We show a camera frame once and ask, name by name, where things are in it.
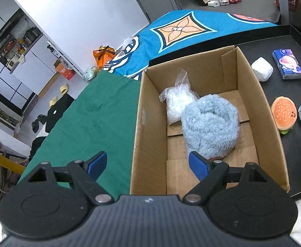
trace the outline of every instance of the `black tray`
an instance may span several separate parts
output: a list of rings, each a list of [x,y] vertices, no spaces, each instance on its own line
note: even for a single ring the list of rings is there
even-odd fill
[[[149,62],[156,65],[175,58],[209,51],[228,45],[237,45],[252,64],[259,57],[265,58],[274,68],[267,82],[261,83],[271,105],[276,97],[289,97],[298,109],[301,104],[301,80],[283,80],[272,57],[275,49],[291,49],[301,65],[301,34],[293,26],[276,26],[231,34],[201,42],[175,52],[163,55]],[[299,118],[293,129],[281,136],[287,161],[290,192],[294,200],[301,199],[301,122]]]

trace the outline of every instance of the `hamburger plush toy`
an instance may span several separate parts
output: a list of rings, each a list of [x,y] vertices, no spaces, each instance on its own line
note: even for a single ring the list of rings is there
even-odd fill
[[[279,132],[285,135],[293,128],[297,119],[295,104],[288,97],[280,96],[274,100],[271,110]]]

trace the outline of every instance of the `fluffy blue plush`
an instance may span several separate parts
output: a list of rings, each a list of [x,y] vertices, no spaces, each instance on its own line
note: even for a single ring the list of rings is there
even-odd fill
[[[187,156],[197,151],[206,159],[223,158],[236,145],[240,129],[237,108],[218,95],[187,105],[181,123]]]

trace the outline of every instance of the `gray floor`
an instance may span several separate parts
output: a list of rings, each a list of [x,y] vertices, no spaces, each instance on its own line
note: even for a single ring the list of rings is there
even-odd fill
[[[277,23],[280,17],[280,10],[275,0],[242,0],[240,3],[225,6],[211,7],[200,6],[195,0],[175,0],[182,9],[196,9],[203,11],[214,11],[239,14]]]
[[[17,139],[31,147],[31,144],[37,135],[37,133],[32,131],[31,123],[37,119],[38,115],[47,115],[47,111],[49,110],[49,101],[55,96],[57,96],[58,99],[61,98],[59,88],[65,83],[67,83],[69,86],[68,94],[74,99],[76,99],[87,86],[87,83],[83,81],[82,78],[77,74],[75,74],[71,80],[67,80],[65,77],[60,75],[59,78],[51,85],[45,95],[38,99],[37,104],[22,124]],[[43,125],[39,122],[38,131],[40,131],[42,127]]]

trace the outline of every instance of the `yellow slipper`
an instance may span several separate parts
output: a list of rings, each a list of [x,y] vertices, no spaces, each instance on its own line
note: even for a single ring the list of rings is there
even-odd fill
[[[49,102],[49,108],[52,108],[54,104],[58,101],[58,97],[55,96],[52,100]]]
[[[69,90],[68,84],[64,84],[63,86],[60,87],[60,92],[61,95],[63,96],[65,93],[67,93]]]

